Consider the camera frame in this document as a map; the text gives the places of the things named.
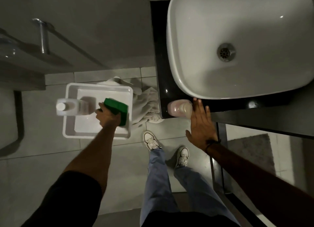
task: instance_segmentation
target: sink drain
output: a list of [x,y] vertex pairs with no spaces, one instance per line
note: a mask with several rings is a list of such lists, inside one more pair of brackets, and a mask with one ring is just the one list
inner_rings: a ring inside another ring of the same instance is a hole
[[232,44],[224,43],[217,49],[217,55],[223,62],[230,62],[235,58],[236,49]]

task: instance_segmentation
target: blue jeans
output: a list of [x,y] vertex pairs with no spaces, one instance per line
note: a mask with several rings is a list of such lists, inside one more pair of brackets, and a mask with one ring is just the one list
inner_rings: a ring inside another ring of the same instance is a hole
[[[224,215],[239,225],[236,218],[201,174],[189,167],[181,166],[175,168],[174,176],[187,191],[193,211],[208,216]],[[162,149],[154,149],[149,154],[148,177],[141,210],[140,226],[142,226],[148,214],[155,210],[180,212],[171,192],[165,153]]]

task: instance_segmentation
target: leg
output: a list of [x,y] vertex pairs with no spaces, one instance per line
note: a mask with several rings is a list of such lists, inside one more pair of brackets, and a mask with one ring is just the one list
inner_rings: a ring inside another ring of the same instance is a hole
[[178,161],[175,167],[174,176],[186,189],[193,211],[208,216],[224,215],[239,224],[217,193],[206,182],[204,177],[200,173],[195,172],[186,166],[189,155],[186,150],[187,148],[185,147],[180,147],[178,150]]
[[148,134],[146,135],[146,140],[151,138],[150,142],[145,142],[144,138],[144,143],[150,150],[148,177],[141,210],[140,226],[144,223],[147,215],[155,210],[179,212],[171,192],[167,166],[165,164],[165,153],[153,134],[151,132]]

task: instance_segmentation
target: black countertop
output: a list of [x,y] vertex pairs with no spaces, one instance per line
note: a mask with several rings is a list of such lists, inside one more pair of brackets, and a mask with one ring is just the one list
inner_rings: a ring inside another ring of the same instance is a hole
[[[154,34],[156,73],[159,93],[160,113],[163,119],[173,118],[167,111],[169,102],[192,97],[185,94],[175,83],[170,70],[168,60],[166,26],[167,11],[170,0],[151,1],[151,16]],[[241,110],[249,108],[260,108],[278,105],[287,105],[294,91],[286,91],[276,94],[221,100],[202,100],[204,105],[210,107],[211,112],[222,112],[228,110]]]

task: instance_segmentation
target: sink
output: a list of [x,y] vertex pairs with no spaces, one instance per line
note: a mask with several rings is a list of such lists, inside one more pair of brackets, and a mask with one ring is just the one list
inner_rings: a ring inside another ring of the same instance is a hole
[[176,84],[202,99],[293,90],[314,78],[312,0],[171,0],[167,50]]

